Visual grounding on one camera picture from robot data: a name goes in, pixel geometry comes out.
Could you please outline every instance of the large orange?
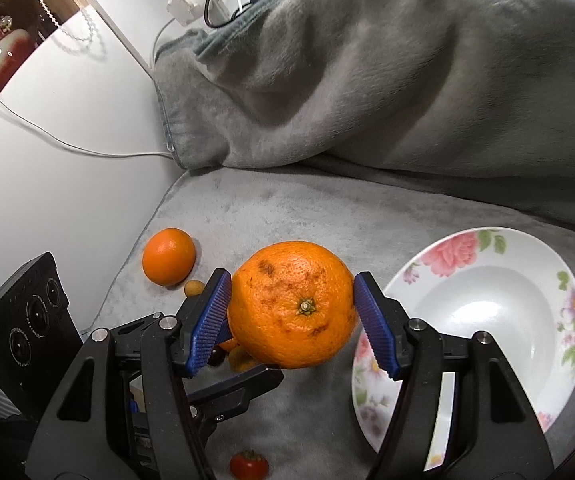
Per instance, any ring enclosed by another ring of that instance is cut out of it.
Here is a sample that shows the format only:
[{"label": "large orange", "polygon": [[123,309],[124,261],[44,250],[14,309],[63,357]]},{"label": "large orange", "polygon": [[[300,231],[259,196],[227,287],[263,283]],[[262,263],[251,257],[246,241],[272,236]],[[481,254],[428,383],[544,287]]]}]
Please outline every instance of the large orange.
[{"label": "large orange", "polygon": [[261,249],[232,277],[228,323],[257,361],[282,368],[319,365],[338,352],[357,323],[352,275],[310,242]]},{"label": "large orange", "polygon": [[194,266],[197,251],[192,238],[180,229],[169,228],[155,234],[143,249],[143,272],[161,286],[182,282]]}]

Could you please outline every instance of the orange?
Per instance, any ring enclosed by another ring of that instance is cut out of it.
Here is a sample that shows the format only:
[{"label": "orange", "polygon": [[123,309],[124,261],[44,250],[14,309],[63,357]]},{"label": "orange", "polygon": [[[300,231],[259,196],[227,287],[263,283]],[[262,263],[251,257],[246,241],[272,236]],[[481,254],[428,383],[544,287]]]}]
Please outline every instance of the orange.
[{"label": "orange", "polygon": [[234,339],[233,337],[231,339],[228,339],[227,341],[223,341],[222,343],[219,343],[219,345],[221,347],[222,350],[225,350],[226,352],[231,352],[232,350],[234,350],[234,348],[236,348],[238,346],[238,343],[236,342],[236,339]]},{"label": "orange", "polygon": [[164,229],[155,234],[143,249],[143,272],[161,286],[183,281],[194,266],[197,251],[192,238],[180,229]]},{"label": "orange", "polygon": [[353,279],[333,253],[310,242],[261,249],[232,277],[228,323],[254,359],[282,368],[326,362],[357,323]]},{"label": "orange", "polygon": [[189,282],[183,286],[183,292],[185,292],[185,295],[190,298],[191,296],[198,296],[203,292],[204,288],[206,288],[206,286],[203,282],[199,282],[199,280],[189,280]]},{"label": "orange", "polygon": [[242,346],[235,346],[232,349],[228,355],[228,363],[230,365],[230,369],[237,374],[246,372],[258,364],[258,362],[256,362]]}]

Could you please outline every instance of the camera lens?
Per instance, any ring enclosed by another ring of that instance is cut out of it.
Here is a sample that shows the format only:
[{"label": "camera lens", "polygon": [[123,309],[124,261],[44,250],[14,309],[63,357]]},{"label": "camera lens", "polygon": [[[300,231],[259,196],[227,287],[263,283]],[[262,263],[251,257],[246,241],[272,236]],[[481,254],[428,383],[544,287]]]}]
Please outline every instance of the camera lens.
[{"label": "camera lens", "polygon": [[46,335],[46,332],[48,331],[48,325],[50,323],[50,318],[48,317],[46,306],[39,296],[32,296],[30,298],[30,301],[28,301],[26,314],[28,317],[28,324],[30,325],[32,331],[38,337]]},{"label": "camera lens", "polygon": [[52,306],[58,306],[59,290],[58,283],[54,278],[50,278],[48,280],[48,284],[46,285],[46,295]]},{"label": "camera lens", "polygon": [[30,342],[19,328],[13,328],[10,332],[10,352],[19,366],[27,366],[30,363],[32,355]]}]

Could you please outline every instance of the floral plate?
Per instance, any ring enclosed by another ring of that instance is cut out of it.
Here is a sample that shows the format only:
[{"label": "floral plate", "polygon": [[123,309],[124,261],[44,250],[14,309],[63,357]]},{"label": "floral plate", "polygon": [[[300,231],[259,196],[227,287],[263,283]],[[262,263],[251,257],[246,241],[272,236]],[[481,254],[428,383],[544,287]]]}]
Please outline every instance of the floral plate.
[{"label": "floral plate", "polygon": [[[547,431],[575,385],[575,278],[548,245],[521,231],[461,231],[414,257],[385,288],[410,317],[439,332],[470,338],[487,330],[499,343]],[[376,364],[365,331],[352,369],[359,425],[378,451],[400,383]],[[443,375],[439,413],[426,469],[443,462],[454,374]]]}]

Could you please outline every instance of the gray blanket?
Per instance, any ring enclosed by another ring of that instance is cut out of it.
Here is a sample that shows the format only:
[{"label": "gray blanket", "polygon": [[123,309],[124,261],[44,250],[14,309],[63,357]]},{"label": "gray blanket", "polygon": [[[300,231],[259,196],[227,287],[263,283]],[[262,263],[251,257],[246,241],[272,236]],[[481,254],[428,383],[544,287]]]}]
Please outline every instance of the gray blanket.
[{"label": "gray blanket", "polygon": [[[163,47],[155,78],[181,166],[304,161],[355,178],[303,165],[186,173],[94,327],[178,309],[183,291],[152,285],[140,268],[148,238],[170,226],[195,239],[192,277],[204,281],[301,238],[384,286],[429,243],[483,225],[541,238],[575,273],[575,232],[482,203],[575,225],[575,0],[261,0],[218,32]],[[375,453],[351,405],[354,345],[286,371],[219,425],[206,449],[217,477],[254,447],[274,480],[365,478]],[[186,386],[227,374],[206,369]],[[575,391],[547,439],[556,463],[575,446]]]},{"label": "gray blanket", "polygon": [[155,80],[185,168],[315,157],[575,225],[575,0],[261,0]]},{"label": "gray blanket", "polygon": [[[575,232],[512,209],[427,194],[289,166],[263,172],[190,172],[165,196],[116,277],[94,327],[114,327],[152,312],[173,314],[185,296],[148,282],[141,268],[146,241],[166,227],[195,239],[191,278],[205,282],[216,267],[236,270],[259,248],[304,239],[338,254],[353,272],[370,270],[386,286],[417,252],[461,229],[517,228],[550,244],[575,274]],[[351,403],[356,339],[328,364],[286,370],[283,383],[254,400],[245,415],[220,424],[206,452],[218,479],[244,447],[266,454],[272,480],[362,480],[376,458]],[[186,382],[195,390],[228,375],[227,364]],[[556,463],[575,446],[575,391],[547,432]]]}]

